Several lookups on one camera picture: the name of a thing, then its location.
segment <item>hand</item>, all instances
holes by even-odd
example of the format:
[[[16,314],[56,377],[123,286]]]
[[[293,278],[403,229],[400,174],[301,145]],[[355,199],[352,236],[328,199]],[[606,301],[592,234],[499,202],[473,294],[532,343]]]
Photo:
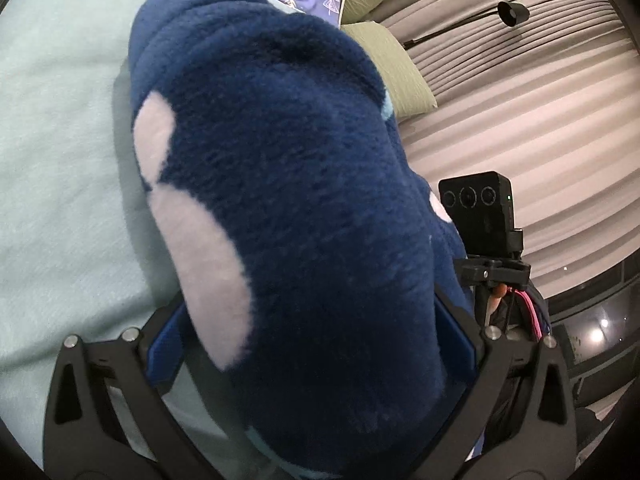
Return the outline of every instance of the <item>hand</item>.
[[[500,302],[502,298],[507,294],[507,286],[504,283],[494,287],[494,290],[491,291],[491,296],[489,297],[489,301],[486,304],[487,312],[489,316],[493,314],[498,307],[500,306]]]

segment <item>folded blanket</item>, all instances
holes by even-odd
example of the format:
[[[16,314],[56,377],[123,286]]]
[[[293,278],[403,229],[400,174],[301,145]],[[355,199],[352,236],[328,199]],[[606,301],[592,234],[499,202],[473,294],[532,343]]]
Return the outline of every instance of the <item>folded blanket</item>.
[[[266,0],[148,0],[129,62],[148,203],[249,438],[306,478],[426,444],[464,248],[364,51]]]

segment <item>pink cable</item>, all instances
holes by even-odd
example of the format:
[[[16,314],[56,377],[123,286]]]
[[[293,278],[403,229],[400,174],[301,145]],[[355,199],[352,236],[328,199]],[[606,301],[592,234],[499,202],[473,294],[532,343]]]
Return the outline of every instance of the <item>pink cable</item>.
[[[533,330],[536,333],[536,338],[538,341],[540,341],[542,339],[542,329],[540,328],[540,322],[538,321],[538,314],[536,314],[536,308],[533,306],[533,301],[531,301],[531,298],[529,297],[529,295],[522,291],[522,290],[516,290],[515,293],[520,296],[525,304],[527,305],[527,308],[529,309],[529,314],[531,316],[531,325],[533,326]]]

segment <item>curtain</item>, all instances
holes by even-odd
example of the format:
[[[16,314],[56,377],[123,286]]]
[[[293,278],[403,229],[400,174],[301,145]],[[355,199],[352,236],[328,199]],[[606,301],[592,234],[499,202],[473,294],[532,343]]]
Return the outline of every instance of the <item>curtain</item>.
[[[388,0],[372,18],[399,41],[500,0]],[[507,0],[530,10],[454,28],[408,53],[439,108],[400,125],[412,168],[438,181],[511,180],[523,259],[545,297],[640,247],[640,58],[607,0]]]

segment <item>reflective dark surface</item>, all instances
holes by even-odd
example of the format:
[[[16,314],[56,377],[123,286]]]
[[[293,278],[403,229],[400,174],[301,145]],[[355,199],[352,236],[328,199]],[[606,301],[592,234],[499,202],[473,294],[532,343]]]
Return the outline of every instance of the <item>reflective dark surface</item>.
[[[567,338],[572,367],[622,344],[640,329],[640,280],[603,302],[554,324],[559,338]]]

